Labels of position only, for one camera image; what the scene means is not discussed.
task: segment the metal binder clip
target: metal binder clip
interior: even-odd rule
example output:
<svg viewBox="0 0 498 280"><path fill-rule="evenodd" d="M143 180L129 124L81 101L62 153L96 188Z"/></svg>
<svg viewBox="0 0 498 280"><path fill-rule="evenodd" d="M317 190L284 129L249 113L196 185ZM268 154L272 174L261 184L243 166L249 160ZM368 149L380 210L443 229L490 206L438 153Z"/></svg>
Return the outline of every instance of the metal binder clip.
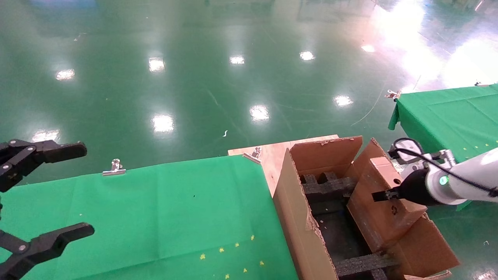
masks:
<svg viewBox="0 0 498 280"><path fill-rule="evenodd" d="M259 159L259 157L261 156L261 147L256 147L252 154L248 154L245 152L242 156L247 157L257 164L261 164L261 160Z"/></svg>
<svg viewBox="0 0 498 280"><path fill-rule="evenodd" d="M120 175L126 173L126 169L122 169L123 166L121 165L121 161L119 158L113 159L113 162L111 162L111 164L111 170L102 172L103 176Z"/></svg>
<svg viewBox="0 0 498 280"><path fill-rule="evenodd" d="M384 95L386 98L392 98L394 102L396 102L396 99L399 99L399 96L401 95L401 90L398 90L397 92L394 92L392 90L387 90L387 95Z"/></svg>

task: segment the wooden board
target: wooden board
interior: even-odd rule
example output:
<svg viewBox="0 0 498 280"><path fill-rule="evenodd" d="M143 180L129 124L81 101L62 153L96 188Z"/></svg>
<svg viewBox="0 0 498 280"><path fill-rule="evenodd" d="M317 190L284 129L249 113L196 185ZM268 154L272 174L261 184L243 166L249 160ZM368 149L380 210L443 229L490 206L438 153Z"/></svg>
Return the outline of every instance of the wooden board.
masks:
<svg viewBox="0 0 498 280"><path fill-rule="evenodd" d="M275 188L277 187L278 178L280 177L280 171L282 169L283 157L285 155L285 150L290 149L297 143L306 143L314 141L324 141L339 138L337 135L329 135L315 138L308 138L302 140L281 142L275 144L247 147L232 149L228 151L228 155L236 155L248 153L252 154L256 147L261 147L261 165L263 166L264 175L268 183L268 188L270 189L271 196L275 193Z"/></svg>

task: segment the cardboard box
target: cardboard box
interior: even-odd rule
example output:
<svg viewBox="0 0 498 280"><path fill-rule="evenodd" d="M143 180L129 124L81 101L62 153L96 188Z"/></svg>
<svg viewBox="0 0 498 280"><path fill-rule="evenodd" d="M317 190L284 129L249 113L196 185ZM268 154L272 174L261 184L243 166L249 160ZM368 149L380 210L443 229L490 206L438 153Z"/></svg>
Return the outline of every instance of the cardboard box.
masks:
<svg viewBox="0 0 498 280"><path fill-rule="evenodd" d="M305 174L318 176L323 172L334 172L339 178L357 179L361 185L359 189L354 190L350 202L355 198L366 197L372 188L378 188L379 185L391 186L390 182L383 181L379 177L375 178L377 183L374 185L366 180L377 176L375 172L381 169L384 172L386 170L390 172L388 166L385 165L384 159L387 160L385 153L374 139L353 162L362 144L362 137L341 138L296 144L285 153L273 201L296 270L302 280L334 280L338 277L325 247L319 225L312 216L299 176ZM357 209L359 214L365 214L372 208L370 203L363 204L362 201L363 199L358 199L356 203L362 208ZM398 217L402 218L389 218L389 215L393 214L391 211L387 213L386 209L390 209L391 206L398 207L397 214L403 214ZM368 217L370 224L374 227L363 226L361 231L365 237L370 239L378 235L376 238L380 242L371 241L370 244L379 244L376 245L380 248L379 250L387 252L400 263L389 274L390 279L423 279L459 264L437 227L425 214L425 207L410 205L407 201L374 207L375 209L372 210L375 211L375 215L382 217L364 215L361 219L365 220ZM404 227L403 224L406 223L412 224L411 227ZM396 227L393 233L390 233L390 228L388 228L390 226ZM430 279L440 280L450 274L449 271L445 271Z"/></svg>

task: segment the green epoxy floor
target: green epoxy floor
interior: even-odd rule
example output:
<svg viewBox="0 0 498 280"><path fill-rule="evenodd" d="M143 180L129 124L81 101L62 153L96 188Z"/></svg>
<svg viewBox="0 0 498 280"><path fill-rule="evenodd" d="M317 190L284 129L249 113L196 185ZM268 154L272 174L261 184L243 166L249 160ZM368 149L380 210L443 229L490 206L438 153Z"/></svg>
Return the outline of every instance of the green epoxy floor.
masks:
<svg viewBox="0 0 498 280"><path fill-rule="evenodd" d="M491 0L1 0L1 140L83 141L23 183L330 134L384 148L404 92L498 80ZM429 211L496 279L498 206Z"/></svg>

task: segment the black cable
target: black cable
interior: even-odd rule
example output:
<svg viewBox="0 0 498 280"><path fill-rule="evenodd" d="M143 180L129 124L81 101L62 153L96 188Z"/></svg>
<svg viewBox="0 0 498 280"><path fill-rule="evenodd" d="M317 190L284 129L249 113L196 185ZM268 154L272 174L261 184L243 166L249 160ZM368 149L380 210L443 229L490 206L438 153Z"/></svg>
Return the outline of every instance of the black cable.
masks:
<svg viewBox="0 0 498 280"><path fill-rule="evenodd" d="M432 164L433 166L437 167L437 168L438 168L438 169L440 169L441 171L444 171L444 172L448 173L449 175L451 175L451 176L453 176L453 177L455 177L455 178L459 179L460 181L462 181L462 182L464 182L464 183L467 183L467 184L469 184L469 185L471 185L471 186L474 186L474 187L476 187L476 188L478 188L478 189L480 189L480 190L484 190L484 191L489 192L489 193L490 193L490 196L492 196L492 197L496 197L496 196L498 196L498 193L497 193L497 188L496 188L496 187L494 187L494 188L486 187L486 186L483 186L483 185L481 185L481 184L479 184L479 183L475 183L475 182L472 182L472 181L467 180L467 179L465 179L465 178L462 178L462 177L460 177L460 176L456 175L455 173L453 173L453 172L451 172L451 171L449 171L449 170L446 170L446 169L442 168L441 166L439 166L439 164L438 164L438 163L436 163L436 162L434 162L434 161L432 161L432 160L426 159L423 155L421 155L421 154L419 154L419 153L416 153L416 152L414 152L414 151L411 151L411 150L408 150L408 149L404 149L404 148L397 148L397 149L394 149L393 151L394 151L394 152L402 152L402 153L404 153L404 154L411 155L411 156L416 156L416 157L420 158L421 160L424 160L424 161L426 161L426 162L428 162L428 163Z"/></svg>

